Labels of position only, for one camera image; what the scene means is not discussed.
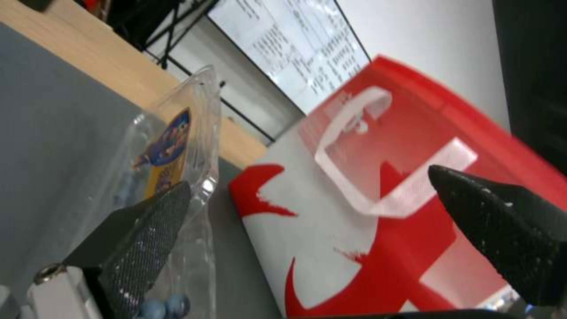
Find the blue bead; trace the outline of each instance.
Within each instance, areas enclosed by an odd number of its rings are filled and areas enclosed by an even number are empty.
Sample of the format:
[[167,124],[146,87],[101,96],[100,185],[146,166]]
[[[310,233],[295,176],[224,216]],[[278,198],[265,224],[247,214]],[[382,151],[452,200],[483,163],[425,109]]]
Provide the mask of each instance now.
[[165,319],[166,306],[157,299],[146,299],[140,306],[138,316],[143,319]]
[[169,300],[167,300],[166,307],[168,318],[180,319],[189,313],[191,304],[186,295],[176,293],[171,295]]

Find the clear plastic bag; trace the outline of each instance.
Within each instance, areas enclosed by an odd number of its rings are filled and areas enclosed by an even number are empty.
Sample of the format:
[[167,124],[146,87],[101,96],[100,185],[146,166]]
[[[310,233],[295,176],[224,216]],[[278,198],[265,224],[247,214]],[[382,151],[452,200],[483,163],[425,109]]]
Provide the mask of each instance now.
[[71,248],[99,225],[110,212],[133,205],[163,190],[154,181],[155,165],[150,153],[158,140],[171,133],[180,114],[188,110],[189,129],[184,150],[170,166],[177,169],[174,179],[189,183],[192,200],[177,241],[147,297],[167,300],[173,293],[183,293],[191,302],[190,317],[215,317],[215,268],[212,231],[207,201],[218,182],[218,130],[220,120],[219,89],[211,66],[187,79],[147,112],[133,119],[116,156],[101,181],[100,191],[80,226]]

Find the red and white bag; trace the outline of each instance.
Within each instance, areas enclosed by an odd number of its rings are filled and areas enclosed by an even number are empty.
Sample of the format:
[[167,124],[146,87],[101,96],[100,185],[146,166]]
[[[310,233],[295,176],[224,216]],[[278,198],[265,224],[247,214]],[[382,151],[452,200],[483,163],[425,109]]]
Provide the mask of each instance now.
[[434,163],[567,210],[563,175],[455,94],[377,58],[230,184],[285,317],[483,307],[511,291],[445,212]]

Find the wooden table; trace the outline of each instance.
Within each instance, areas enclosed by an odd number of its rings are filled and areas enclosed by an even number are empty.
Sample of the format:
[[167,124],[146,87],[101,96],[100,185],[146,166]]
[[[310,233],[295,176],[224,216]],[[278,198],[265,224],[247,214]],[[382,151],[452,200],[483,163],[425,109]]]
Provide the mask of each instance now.
[[[55,0],[46,12],[33,11],[17,0],[0,0],[0,22],[142,108],[179,84],[72,0]],[[240,168],[266,151],[226,117],[219,144],[220,155]]]

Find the bag handle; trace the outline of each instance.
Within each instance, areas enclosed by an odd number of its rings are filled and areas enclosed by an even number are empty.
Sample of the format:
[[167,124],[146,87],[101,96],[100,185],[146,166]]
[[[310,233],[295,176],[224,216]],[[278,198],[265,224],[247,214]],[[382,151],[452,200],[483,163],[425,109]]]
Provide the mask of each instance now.
[[396,186],[388,195],[374,202],[367,198],[329,158],[326,148],[333,144],[345,126],[364,109],[375,120],[392,103],[390,92],[371,86],[349,100],[323,132],[315,151],[315,162],[338,187],[349,204],[360,214],[406,218],[427,203],[436,192],[427,175],[432,164],[464,170],[474,163],[477,154],[457,137],[438,150],[425,163]]

